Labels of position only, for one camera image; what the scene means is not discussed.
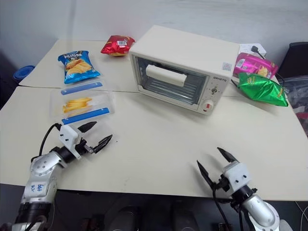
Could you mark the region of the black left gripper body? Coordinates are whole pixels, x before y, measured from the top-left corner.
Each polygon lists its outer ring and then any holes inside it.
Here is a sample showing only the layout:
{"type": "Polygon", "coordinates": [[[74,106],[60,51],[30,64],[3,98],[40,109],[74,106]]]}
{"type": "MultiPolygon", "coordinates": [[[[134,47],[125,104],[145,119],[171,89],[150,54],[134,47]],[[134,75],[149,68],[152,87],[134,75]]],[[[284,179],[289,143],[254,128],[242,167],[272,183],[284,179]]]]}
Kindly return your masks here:
{"type": "Polygon", "coordinates": [[[84,154],[93,154],[94,150],[92,147],[87,146],[87,141],[85,139],[81,139],[80,142],[75,146],[75,150],[79,155],[84,154]]]}

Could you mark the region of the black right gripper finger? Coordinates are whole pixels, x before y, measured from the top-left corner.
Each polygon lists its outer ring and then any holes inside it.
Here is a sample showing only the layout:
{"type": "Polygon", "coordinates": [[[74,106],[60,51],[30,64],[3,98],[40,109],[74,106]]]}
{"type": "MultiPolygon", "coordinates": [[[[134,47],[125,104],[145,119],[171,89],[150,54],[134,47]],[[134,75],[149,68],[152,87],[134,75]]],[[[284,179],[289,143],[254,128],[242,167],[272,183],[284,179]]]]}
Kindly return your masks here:
{"type": "Polygon", "coordinates": [[[229,163],[238,161],[231,153],[227,152],[226,150],[219,148],[219,147],[217,149],[229,163]]]}
{"type": "Polygon", "coordinates": [[[214,188],[215,184],[214,182],[210,179],[208,172],[206,169],[203,167],[203,165],[197,160],[197,165],[199,167],[200,173],[204,180],[207,182],[207,184],[210,186],[211,189],[214,188]]]}

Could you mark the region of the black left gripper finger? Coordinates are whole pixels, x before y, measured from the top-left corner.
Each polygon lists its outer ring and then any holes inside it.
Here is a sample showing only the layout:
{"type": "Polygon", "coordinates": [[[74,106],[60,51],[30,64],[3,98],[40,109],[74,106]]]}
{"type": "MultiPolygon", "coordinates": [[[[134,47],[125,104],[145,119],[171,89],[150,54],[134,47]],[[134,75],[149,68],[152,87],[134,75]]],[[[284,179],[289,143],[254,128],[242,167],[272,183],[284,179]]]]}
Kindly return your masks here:
{"type": "Polygon", "coordinates": [[[81,125],[80,127],[78,127],[77,129],[82,132],[85,133],[87,131],[89,131],[93,126],[96,125],[96,121],[92,121],[92,122],[88,122],[86,124],[81,125]]]}
{"type": "Polygon", "coordinates": [[[101,141],[99,141],[98,145],[93,148],[93,152],[98,153],[101,149],[103,149],[109,143],[112,137],[113,135],[109,135],[103,138],[101,141]]]}

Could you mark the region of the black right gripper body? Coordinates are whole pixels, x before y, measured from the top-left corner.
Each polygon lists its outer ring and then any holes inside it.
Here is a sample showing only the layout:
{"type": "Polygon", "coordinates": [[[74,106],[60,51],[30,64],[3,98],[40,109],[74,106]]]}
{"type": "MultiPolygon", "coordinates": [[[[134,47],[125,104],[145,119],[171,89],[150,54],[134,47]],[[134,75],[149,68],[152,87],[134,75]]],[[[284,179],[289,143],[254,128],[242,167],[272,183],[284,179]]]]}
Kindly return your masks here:
{"type": "Polygon", "coordinates": [[[230,189],[229,180],[223,175],[220,175],[220,179],[218,179],[218,183],[214,182],[211,187],[212,190],[223,189],[224,192],[227,192],[230,189]]]}

